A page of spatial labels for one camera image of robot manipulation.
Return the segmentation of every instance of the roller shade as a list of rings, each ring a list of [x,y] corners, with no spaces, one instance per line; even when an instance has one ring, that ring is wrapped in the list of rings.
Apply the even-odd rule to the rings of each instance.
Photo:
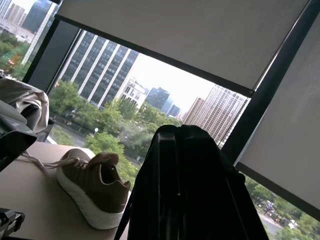
[[[239,161],[318,210],[319,78],[318,16]]]
[[[253,89],[307,0],[64,0],[75,21]]]

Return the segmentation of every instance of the window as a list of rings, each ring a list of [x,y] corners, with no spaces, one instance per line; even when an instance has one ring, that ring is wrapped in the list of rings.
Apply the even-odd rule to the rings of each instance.
[[[245,186],[270,240],[320,239],[319,221],[248,176]]]
[[[119,174],[132,185],[158,127],[197,125],[221,147],[249,101],[88,31],[78,41],[49,94],[58,122],[50,137],[96,154],[117,152]]]
[[[0,24],[4,27],[0,30],[0,75],[22,81],[58,5],[49,0],[7,0],[0,8]]]

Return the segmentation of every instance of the white desk surface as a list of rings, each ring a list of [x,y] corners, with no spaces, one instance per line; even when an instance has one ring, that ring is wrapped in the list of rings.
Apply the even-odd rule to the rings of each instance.
[[[42,162],[58,161],[75,147],[35,142],[30,155]],[[90,157],[94,154],[85,149]],[[12,237],[32,240],[113,240],[117,229],[97,230],[82,216],[72,198],[60,187],[56,170],[41,170],[33,163],[16,160],[0,172],[0,208],[25,214]],[[128,229],[122,235],[127,239]]]

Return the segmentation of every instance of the sneaker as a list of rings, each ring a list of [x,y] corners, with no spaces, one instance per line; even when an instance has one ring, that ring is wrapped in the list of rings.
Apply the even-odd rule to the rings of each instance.
[[[61,187],[73,198],[87,222],[95,229],[119,226],[128,201],[130,182],[122,182],[115,153],[102,152],[94,158],[80,149],[69,150],[60,161],[78,158],[60,166],[56,177]]]

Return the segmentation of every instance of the building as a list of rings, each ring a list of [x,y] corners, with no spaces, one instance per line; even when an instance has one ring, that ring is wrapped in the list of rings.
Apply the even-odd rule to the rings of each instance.
[[[27,14],[22,27],[35,34],[45,19],[52,2],[49,0],[36,0]]]
[[[161,108],[161,112],[167,113],[168,110],[171,108],[173,105],[174,100],[171,97],[168,97],[168,99],[165,101],[163,107]]]
[[[34,35],[34,38],[32,39],[32,42],[30,43],[30,46],[25,53],[21,64],[26,64],[28,61],[32,62],[32,60],[35,58],[36,53],[38,52],[43,40],[45,39],[45,36],[54,20],[54,14],[57,10],[58,5],[53,3],[48,12],[46,13],[40,27],[36,31],[36,34]]]
[[[122,84],[122,87],[115,96],[115,99],[127,99],[130,102],[133,101],[136,103],[136,108],[140,109],[147,97],[145,89],[137,83],[137,80],[134,77],[127,77],[127,79],[128,82]]]
[[[13,34],[18,41],[28,43],[31,43],[32,39],[35,36],[29,30],[17,26],[5,19],[0,19],[0,34],[1,33]]]
[[[173,104],[168,110],[167,115],[176,117],[178,116],[179,113],[180,113],[180,107],[177,107],[176,105]]]
[[[128,83],[127,75],[138,55],[137,51],[83,31],[59,78],[77,84],[81,97],[103,108]]]
[[[0,0],[0,19],[4,19],[11,0]]]
[[[198,116],[204,103],[205,103],[204,99],[197,97],[195,99],[195,101],[193,102],[190,110],[183,117],[183,124],[192,125],[193,122],[195,121],[196,117]]]
[[[4,18],[14,25],[21,26],[26,18],[25,9],[12,3]]]
[[[148,96],[146,97],[145,101],[151,106],[154,106],[155,108],[161,110],[165,105],[169,95],[170,94],[161,87],[153,87],[149,92]]]
[[[199,97],[194,101],[183,123],[197,125],[217,144],[224,143],[246,102],[241,94],[215,85],[205,101]]]

